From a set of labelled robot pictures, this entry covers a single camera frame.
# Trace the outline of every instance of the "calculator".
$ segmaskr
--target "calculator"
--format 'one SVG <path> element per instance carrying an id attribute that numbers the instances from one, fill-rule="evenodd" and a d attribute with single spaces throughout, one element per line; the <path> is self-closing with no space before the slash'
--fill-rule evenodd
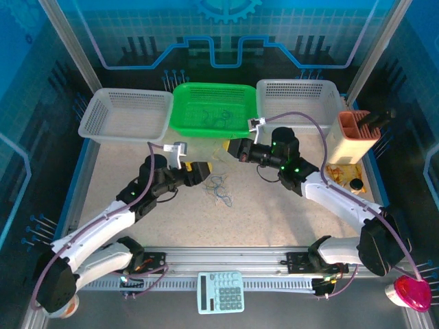
<path id="1" fill-rule="evenodd" d="M 199 314 L 237 313 L 244 310 L 244 284 L 238 271 L 200 272 L 197 304 Z"/>

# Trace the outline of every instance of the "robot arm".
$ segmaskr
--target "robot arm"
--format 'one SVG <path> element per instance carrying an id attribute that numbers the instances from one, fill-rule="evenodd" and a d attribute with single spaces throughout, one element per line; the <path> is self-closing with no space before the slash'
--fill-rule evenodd
<path id="1" fill-rule="evenodd" d="M 349 223 L 359 234 L 357 238 L 337 239 L 324 236 L 309 248 L 309 259 L 316 268 L 329 264 L 363 264 L 378 276 L 384 276 L 404 257 L 394 237 L 366 206 L 382 215 L 396 230 L 408 250 L 408 230 L 401 212 L 368 202 L 328 180 L 323 181 L 319 169 L 300 157 L 299 142 L 290 128 L 279 127 L 272 133 L 271 145 L 255 143 L 248 138 L 223 144 L 226 151 L 240 162 L 253 162 L 278 169 L 281 184 L 295 194 L 311 199 Z M 343 191 L 349 197 L 338 193 Z M 365 204 L 361 207 L 354 200 Z"/>
<path id="2" fill-rule="evenodd" d="M 173 145 L 169 150 L 185 155 L 186 147 Z M 46 273 L 36 295 L 36 301 L 47 315 L 66 317 L 73 314 L 76 310 L 73 306 L 78 305 L 76 292 L 101 276 L 122 269 L 128 274 L 141 273 L 137 269 L 144 263 L 144 250 L 129 237 L 121 238 L 116 243 L 95 251 L 114 235 L 149 213 L 156 206 L 159 196 L 175 191 L 182 185 L 197 185 L 211 173 L 211 165 L 207 162 L 176 164 L 175 157 L 171 157 L 171 167 L 168 168 L 166 158 L 157 154 L 154 155 L 154 161 L 155 168 L 151 171 L 151 157 L 146 158 L 139 169 L 138 178 L 131 181 L 104 212 L 85 225 L 85 228 L 88 227 L 86 231 L 81 227 L 51 245 L 37 246 L 40 256 L 34 271 L 35 278 L 39 277 L 49 261 L 59 254 Z M 115 210 L 130 204 L 145 190 L 150 175 L 153 175 L 153 182 L 145 196 L 130 208 L 111 215 Z"/>

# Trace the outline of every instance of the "plastic basket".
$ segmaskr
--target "plastic basket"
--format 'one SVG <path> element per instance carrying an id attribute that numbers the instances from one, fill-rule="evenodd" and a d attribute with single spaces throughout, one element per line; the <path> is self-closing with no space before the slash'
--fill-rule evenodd
<path id="1" fill-rule="evenodd" d="M 256 115 L 253 87 L 189 82 L 174 91 L 170 125 L 183 136 L 244 138 Z"/>
<path id="2" fill-rule="evenodd" d="M 87 106 L 78 133 L 98 143 L 160 141 L 169 124 L 173 98 L 164 91 L 99 89 Z"/>
<path id="3" fill-rule="evenodd" d="M 261 80 L 257 83 L 257 110 L 266 119 L 290 111 L 308 114 L 327 134 L 342 100 L 335 84 L 324 80 Z M 304 117 L 287 116 L 267 123 L 264 129 L 291 127 L 294 132 L 318 134 L 317 128 Z"/>

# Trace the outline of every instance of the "beige tabletop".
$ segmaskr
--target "beige tabletop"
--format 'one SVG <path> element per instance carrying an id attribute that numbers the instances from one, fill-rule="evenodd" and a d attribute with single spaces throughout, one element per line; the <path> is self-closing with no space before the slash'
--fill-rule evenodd
<path id="1" fill-rule="evenodd" d="M 297 135 L 303 158 L 320 167 L 322 142 L 318 135 Z M 224 174 L 224 187 L 233 199 L 231 207 L 215 202 L 205 185 L 181 186 L 175 199 L 158 204 L 152 212 L 117 237 L 131 236 L 144 246 L 306 246 L 323 235 L 356 236 L 354 229 L 331 212 L 280 183 L 264 182 L 256 165 L 237 162 L 221 148 L 223 140 L 182 137 L 171 129 L 162 143 L 188 142 L 184 161 L 210 161 L 213 172 Z M 261 143 L 270 143 L 263 134 Z M 139 167 L 149 154 L 146 144 L 101 144 L 82 211 L 80 226 L 105 209 L 128 182 L 138 176 Z M 261 169 L 271 180 L 276 170 Z M 373 201 L 366 173 L 363 181 Z"/>

